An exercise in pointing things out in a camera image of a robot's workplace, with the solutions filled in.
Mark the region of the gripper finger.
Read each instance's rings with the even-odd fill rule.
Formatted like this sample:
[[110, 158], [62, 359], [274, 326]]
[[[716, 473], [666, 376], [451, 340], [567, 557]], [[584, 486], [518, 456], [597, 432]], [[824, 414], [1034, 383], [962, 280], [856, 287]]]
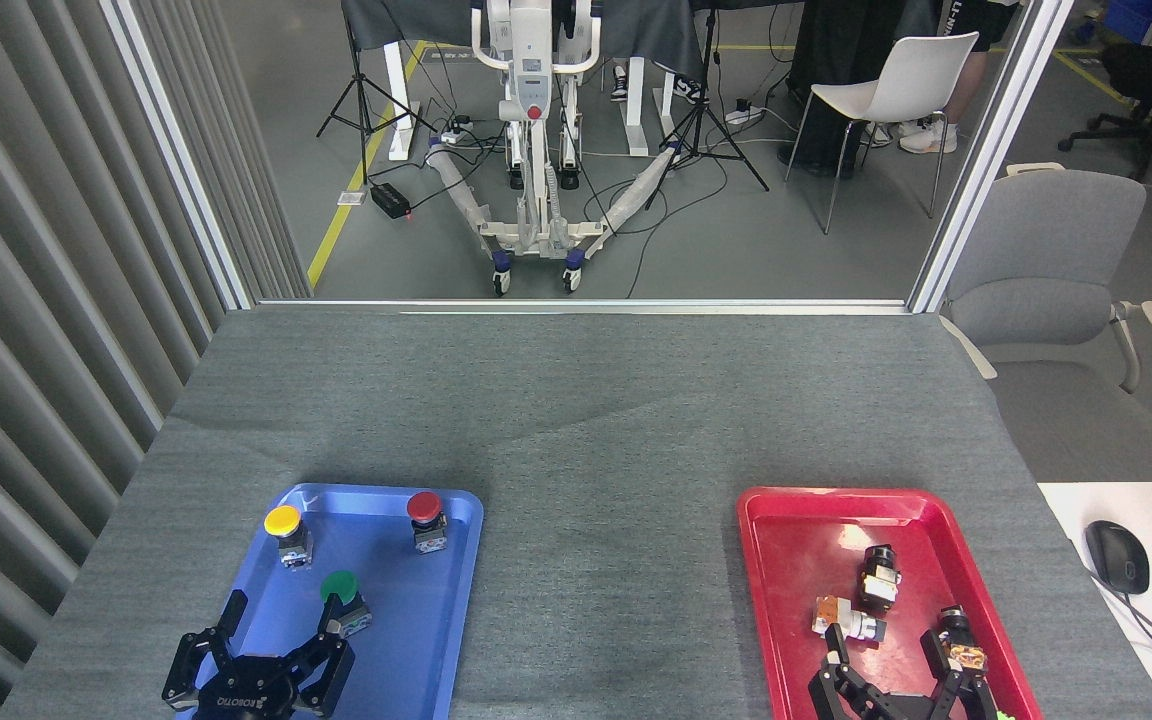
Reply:
[[922, 637], [933, 679], [935, 719], [948, 719], [955, 702], [968, 719], [996, 719], [996, 702], [986, 680], [987, 655], [967, 630], [929, 630]]
[[887, 719], [882, 692], [855, 670], [846, 647], [841, 626], [827, 626], [823, 634], [826, 655], [813, 679], [809, 680], [814, 714], [818, 719]]
[[291, 712], [332, 717], [338, 708], [355, 661], [355, 652], [338, 624], [342, 607], [340, 597], [329, 597], [314, 635], [285, 655], [285, 674], [291, 679]]
[[198, 705], [196, 680], [207, 655], [212, 657], [221, 682], [228, 685], [237, 683], [236, 661], [230, 655], [229, 641], [237, 632], [247, 602], [247, 593], [232, 591], [215, 626], [209, 626], [202, 632], [185, 632], [180, 638], [164, 684], [164, 702], [169, 707], [192, 708]]

